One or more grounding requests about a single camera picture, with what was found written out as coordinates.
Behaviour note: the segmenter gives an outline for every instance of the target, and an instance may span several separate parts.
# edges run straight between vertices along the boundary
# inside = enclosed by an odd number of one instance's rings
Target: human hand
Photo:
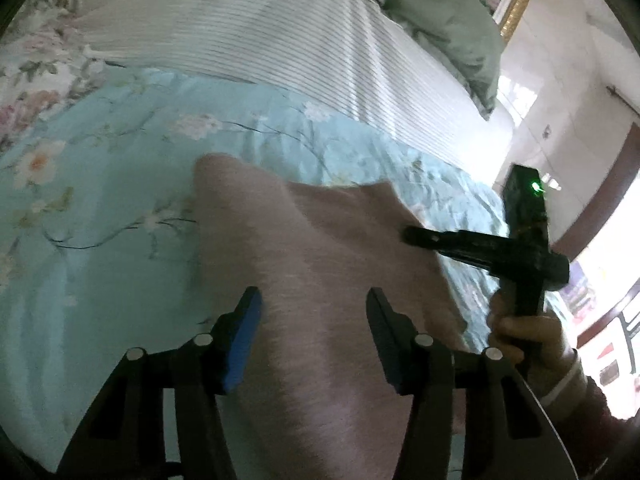
[[[513,306],[500,290],[489,304],[487,326],[491,329],[489,345],[500,349],[513,365],[524,360],[524,352],[513,339],[541,344],[540,353],[532,356],[527,383],[538,397],[548,394],[568,374],[576,359],[575,351],[554,313],[542,316],[509,316]]]

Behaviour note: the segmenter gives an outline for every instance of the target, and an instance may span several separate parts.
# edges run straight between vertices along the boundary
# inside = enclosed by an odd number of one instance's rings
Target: bed
[[[212,321],[197,277],[191,172],[199,156],[226,153],[316,186],[388,180],[431,228],[506,234],[500,198],[470,175],[474,167],[481,173],[478,162],[461,155],[466,145],[476,150],[475,160],[491,144],[477,135],[459,138],[463,123],[454,115],[488,123],[401,30],[384,25],[404,57],[387,53],[384,61],[380,51],[360,52],[358,59],[369,65],[354,68],[351,84],[370,94],[357,96],[354,87],[353,96],[340,101],[349,94],[338,91],[340,70],[326,75],[335,91],[313,88],[323,81],[322,63],[305,78],[285,80],[290,71],[278,72],[279,58],[271,71],[229,61],[220,73],[222,61],[210,70],[194,66],[186,47],[184,55],[175,54],[177,43],[163,50],[158,42],[153,51],[142,36],[128,45],[110,43],[122,36],[108,29],[105,16],[127,0],[106,7],[99,1],[87,4],[96,12],[78,18],[75,0],[29,0],[7,30],[0,56],[0,422],[49,470],[124,350],[173,348]],[[379,19],[363,5],[349,4]],[[165,18],[152,27],[153,38]],[[119,23],[124,35],[132,32]],[[175,35],[179,43],[180,30]],[[254,54],[242,60],[257,59]],[[420,78],[367,86],[376,73],[372,65],[412,62],[460,105],[455,114],[394,108],[433,91]],[[427,94],[413,94],[414,86]],[[412,137],[420,128],[433,135]],[[497,283],[479,269],[440,261],[467,323],[464,341],[480,351]],[[556,294],[548,303],[570,319]]]
[[[78,1],[78,29],[108,62],[284,86],[488,184],[506,155],[513,123],[502,105],[485,121],[370,0]]]

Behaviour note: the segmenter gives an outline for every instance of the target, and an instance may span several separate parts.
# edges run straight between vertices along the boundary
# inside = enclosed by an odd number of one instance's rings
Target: light blue bedsheet
[[[107,72],[102,89],[39,121],[0,158],[0,423],[51,470],[127,348],[180,346],[210,316],[191,213],[204,153],[306,184],[388,179],[438,230],[506,233],[491,189],[308,98],[153,69]],[[443,266],[465,340],[482,349],[495,280]]]

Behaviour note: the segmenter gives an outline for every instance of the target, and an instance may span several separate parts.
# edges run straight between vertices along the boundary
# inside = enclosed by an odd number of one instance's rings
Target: metal screw head
[[[129,361],[137,361],[145,354],[142,348],[130,348],[127,350],[127,359]]]
[[[196,346],[208,346],[213,341],[211,334],[198,334],[193,338],[193,342]]]
[[[422,348],[428,348],[433,344],[433,337],[429,334],[418,334],[415,339],[415,343]]]
[[[502,352],[493,347],[487,348],[484,352],[484,355],[491,359],[491,361],[499,361],[500,359],[502,359]]]

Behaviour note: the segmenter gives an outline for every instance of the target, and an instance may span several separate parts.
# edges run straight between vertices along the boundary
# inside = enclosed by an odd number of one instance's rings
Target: floral bedsheet
[[[313,185],[390,180],[436,229],[506,232],[487,186],[295,92],[155,69],[102,74],[100,89],[0,154],[0,424],[50,470],[127,348],[175,348],[212,321],[191,212],[201,155]],[[442,264],[464,338],[484,348],[497,284]]]
[[[71,23],[75,0],[27,0],[0,40],[0,153],[102,84],[104,62]]]

